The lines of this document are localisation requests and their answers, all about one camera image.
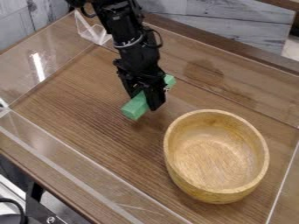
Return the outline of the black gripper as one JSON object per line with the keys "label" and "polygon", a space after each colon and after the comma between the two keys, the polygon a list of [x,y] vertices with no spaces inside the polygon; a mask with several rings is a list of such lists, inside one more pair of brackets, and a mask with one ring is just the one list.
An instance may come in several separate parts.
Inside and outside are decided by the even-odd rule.
{"label": "black gripper", "polygon": [[117,77],[129,98],[144,90],[145,102],[156,111],[166,102],[164,70],[159,67],[162,44],[136,42],[115,43],[120,58],[115,59]]}

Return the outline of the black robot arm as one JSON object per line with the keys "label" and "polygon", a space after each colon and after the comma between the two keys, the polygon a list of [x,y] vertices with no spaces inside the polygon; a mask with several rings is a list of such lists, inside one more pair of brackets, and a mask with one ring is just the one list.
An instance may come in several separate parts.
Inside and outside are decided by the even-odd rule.
{"label": "black robot arm", "polygon": [[120,58],[113,60],[116,73],[131,98],[144,92],[152,111],[166,102],[166,72],[159,67],[163,41],[156,30],[144,26],[144,14],[136,0],[64,0],[88,18],[97,17]]}

